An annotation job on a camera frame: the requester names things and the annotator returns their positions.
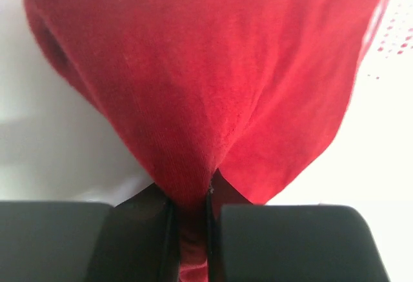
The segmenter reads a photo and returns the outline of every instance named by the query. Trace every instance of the red cloth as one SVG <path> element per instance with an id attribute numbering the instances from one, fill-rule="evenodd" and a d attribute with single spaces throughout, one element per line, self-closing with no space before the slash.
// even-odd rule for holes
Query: red cloth
<path id="1" fill-rule="evenodd" d="M 326 149 L 379 0 L 24 2 L 50 63 L 194 217 L 217 167 L 265 203 Z"/>

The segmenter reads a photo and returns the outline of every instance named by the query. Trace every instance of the white surface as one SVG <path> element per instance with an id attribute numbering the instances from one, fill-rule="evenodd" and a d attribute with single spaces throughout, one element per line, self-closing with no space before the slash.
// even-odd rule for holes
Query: white surface
<path id="1" fill-rule="evenodd" d="M 336 140 L 270 202 L 357 208 L 393 282 L 413 281 L 412 58 L 369 53 Z M 116 204 L 150 182 L 109 124 L 43 59 L 20 0 L 0 0 L 0 199 Z"/>

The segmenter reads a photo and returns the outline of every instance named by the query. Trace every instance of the red fabric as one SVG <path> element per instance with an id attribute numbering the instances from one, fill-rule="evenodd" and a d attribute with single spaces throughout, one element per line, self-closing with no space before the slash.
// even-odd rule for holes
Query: red fabric
<path id="1" fill-rule="evenodd" d="M 217 167 L 265 203 L 331 143 L 379 0 L 24 2 L 50 63 L 196 232 L 187 217 L 200 216 Z M 192 248 L 182 277 L 203 281 Z"/>

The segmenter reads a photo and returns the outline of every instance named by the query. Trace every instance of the folded red cloth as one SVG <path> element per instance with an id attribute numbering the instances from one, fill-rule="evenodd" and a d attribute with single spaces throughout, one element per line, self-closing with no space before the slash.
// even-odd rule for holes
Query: folded red cloth
<path id="1" fill-rule="evenodd" d="M 217 167 L 265 203 L 326 149 L 379 0 L 24 2 L 50 63 L 194 217 Z"/>

